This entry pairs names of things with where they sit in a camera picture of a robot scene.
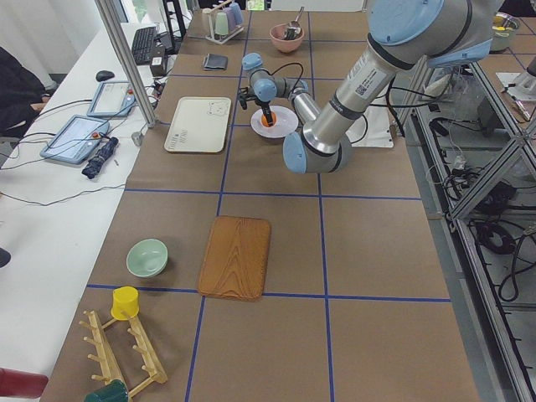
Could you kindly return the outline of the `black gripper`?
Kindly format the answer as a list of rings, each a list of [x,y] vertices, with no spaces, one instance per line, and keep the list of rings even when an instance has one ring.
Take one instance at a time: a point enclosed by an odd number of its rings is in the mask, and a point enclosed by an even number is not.
[[[238,99],[240,106],[243,110],[248,109],[250,102],[254,102],[262,110],[262,115],[265,115],[267,118],[271,117],[271,109],[269,107],[269,101],[262,101],[249,86],[239,88],[238,90]]]

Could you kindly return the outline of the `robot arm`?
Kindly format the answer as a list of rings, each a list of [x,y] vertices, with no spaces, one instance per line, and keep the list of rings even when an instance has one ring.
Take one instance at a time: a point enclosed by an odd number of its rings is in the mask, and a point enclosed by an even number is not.
[[[257,53],[242,67],[250,84],[240,89],[244,106],[254,101],[269,117],[270,102],[287,98],[302,123],[286,136],[283,157],[294,173],[331,173],[351,153],[346,135],[384,87],[422,58],[429,67],[468,64],[485,58],[492,44],[492,22],[499,1],[376,1],[368,11],[368,44],[330,101],[320,108],[299,80],[275,77]]]

